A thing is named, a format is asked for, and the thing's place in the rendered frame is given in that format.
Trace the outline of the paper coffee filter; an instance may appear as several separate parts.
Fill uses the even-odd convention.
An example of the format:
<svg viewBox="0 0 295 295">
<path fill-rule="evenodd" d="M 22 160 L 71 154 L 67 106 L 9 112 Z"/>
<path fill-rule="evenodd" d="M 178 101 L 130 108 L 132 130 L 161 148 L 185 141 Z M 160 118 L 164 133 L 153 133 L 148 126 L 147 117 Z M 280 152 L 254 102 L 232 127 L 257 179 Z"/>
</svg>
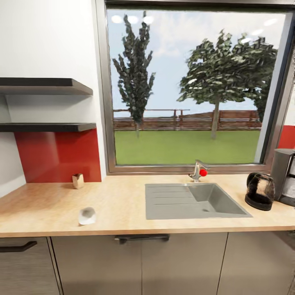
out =
<svg viewBox="0 0 295 295">
<path fill-rule="evenodd" d="M 78 222 L 82 225 L 95 223 L 95 211 L 91 207 L 86 207 L 79 211 Z"/>
</svg>

